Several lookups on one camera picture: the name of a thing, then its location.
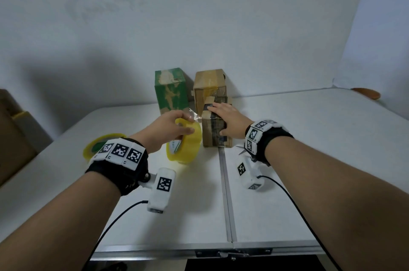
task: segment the brown object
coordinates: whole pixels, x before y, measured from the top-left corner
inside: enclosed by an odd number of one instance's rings
[[[207,97],[202,113],[203,146],[204,147],[232,147],[233,139],[227,136],[220,136],[220,131],[226,128],[226,122],[217,114],[209,111],[207,107],[213,103],[232,103],[231,97]]]
[[[0,186],[35,156],[34,148],[0,106]]]
[[[201,71],[196,73],[193,85],[196,112],[202,115],[203,105],[207,97],[226,96],[226,74],[222,69]]]
[[[375,90],[368,89],[368,88],[352,88],[356,92],[359,92],[362,95],[365,95],[367,98],[372,100],[377,100],[381,98],[381,94]]]
[[[0,89],[0,105],[3,106],[10,116],[14,116],[23,111],[11,94],[5,89]]]

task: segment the white table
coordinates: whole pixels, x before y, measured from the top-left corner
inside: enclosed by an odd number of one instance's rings
[[[409,122],[360,94],[324,89],[237,98],[233,104],[255,120],[285,124],[306,144],[409,192]],[[158,115],[157,104],[103,108],[65,132],[0,188],[0,240],[84,173],[82,150],[91,140],[134,133]],[[150,172],[162,166],[177,172],[168,209],[160,215],[136,206],[110,229],[94,259],[195,257],[238,248],[268,248],[273,255],[321,252],[280,188],[267,183],[254,192],[241,186],[235,170],[240,151],[201,148],[190,167],[170,163],[164,148],[150,155]],[[262,172],[280,181],[273,169]],[[122,197],[108,223],[149,193],[138,188]]]
[[[0,240],[84,173],[82,151],[90,141],[103,134],[135,133],[159,115],[157,104],[102,108],[65,132],[0,188]],[[149,171],[156,173],[160,167],[177,172],[165,213],[150,213],[146,205],[136,206],[110,229],[97,252],[126,251],[129,257],[136,251],[231,248],[218,149],[201,148],[190,166],[182,166],[169,162],[162,147],[149,156]],[[108,224],[131,204],[148,200],[150,192],[138,188],[121,197]],[[105,253],[96,256],[113,259]]]
[[[270,118],[282,123],[309,146],[409,192],[409,121],[358,93],[333,88],[236,98],[233,105],[255,121]],[[241,186],[235,170],[241,150],[225,149],[234,248],[319,251],[318,242],[278,186],[267,179],[260,192]],[[264,175],[281,183],[273,169],[264,167]]]

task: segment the packing tape roll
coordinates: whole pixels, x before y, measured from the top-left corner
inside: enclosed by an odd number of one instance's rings
[[[94,156],[102,148],[102,146],[105,144],[107,140],[125,137],[126,135],[122,133],[111,133],[100,136],[99,138],[93,140],[84,148],[82,156],[85,158],[85,160],[89,161],[92,158],[92,156]]]
[[[192,162],[199,152],[200,143],[202,143],[202,129],[200,128],[200,124],[196,121],[191,123],[185,119],[178,118],[176,119],[176,123],[181,123],[184,127],[194,128],[195,132],[183,136],[179,149],[174,154],[169,150],[169,143],[166,143],[166,155],[171,161],[187,164]]]

